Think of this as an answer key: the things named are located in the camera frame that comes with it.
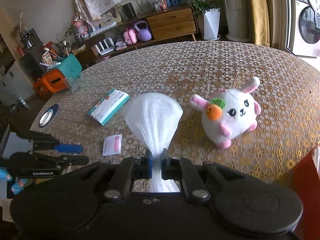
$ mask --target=pink kettlebell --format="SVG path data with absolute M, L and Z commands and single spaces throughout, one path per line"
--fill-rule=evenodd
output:
M 145 28 L 141 28 L 139 29 L 137 27 L 138 24 L 140 23 L 145 23 L 146 24 L 146 27 Z M 134 27 L 135 29 L 138 31 L 138 39 L 140 41 L 149 41 L 152 39 L 152 35 L 151 35 L 151 32 L 149 31 L 149 26 L 148 26 L 148 23 L 146 21 L 138 21 L 134 24 Z

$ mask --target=makeup brush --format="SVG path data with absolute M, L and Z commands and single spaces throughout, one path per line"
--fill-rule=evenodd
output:
M 45 51 L 48 51 L 48 52 L 52 53 L 53 55 L 55 55 L 55 56 L 58 57 L 59 59 L 64 60 L 62 57 L 59 57 L 57 54 L 53 53 L 49 48 L 44 47 L 43 49 L 44 49 Z
M 67 54 L 67 57 L 69 56 L 69 52 L 68 52 L 68 49 L 67 49 L 67 41 L 66 40 L 63 40 L 63 45 L 64 45 L 64 50 Z

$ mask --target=round table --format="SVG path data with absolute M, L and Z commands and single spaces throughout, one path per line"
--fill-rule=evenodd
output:
M 258 127 L 232 140 L 229 149 L 217 149 L 204 133 L 201 113 L 192 110 L 188 100 L 193 94 L 208 99 L 219 88 L 240 88 L 252 76 L 261 81 L 253 95 L 262 108 Z M 210 160 L 277 180 L 320 143 L 320 73 L 277 49 L 237 42 L 164 44 L 98 63 L 83 71 L 78 82 L 78 92 L 62 91 L 51 97 L 31 130 L 50 133 L 62 143 L 81 144 L 90 163 L 102 158 L 119 163 L 145 151 L 119 113 L 105 126 L 87 114 L 112 88 L 131 97 L 159 92 L 176 99 L 183 115 L 168 152 L 195 164 Z M 40 117 L 53 104 L 59 104 L 57 115 L 39 128 Z M 120 133 L 121 154 L 102 157 L 104 138 Z

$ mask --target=pink suitcase toy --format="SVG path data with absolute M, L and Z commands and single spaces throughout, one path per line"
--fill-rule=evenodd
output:
M 132 28 L 128 28 L 123 34 L 124 40 L 128 45 L 137 43 L 138 38 L 137 38 L 136 32 L 137 32 L 136 30 Z

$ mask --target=washing machine door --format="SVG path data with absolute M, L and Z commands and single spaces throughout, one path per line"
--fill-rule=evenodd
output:
M 316 44 L 320 41 L 320 15 L 311 6 L 301 11 L 298 24 L 300 35 L 306 43 Z

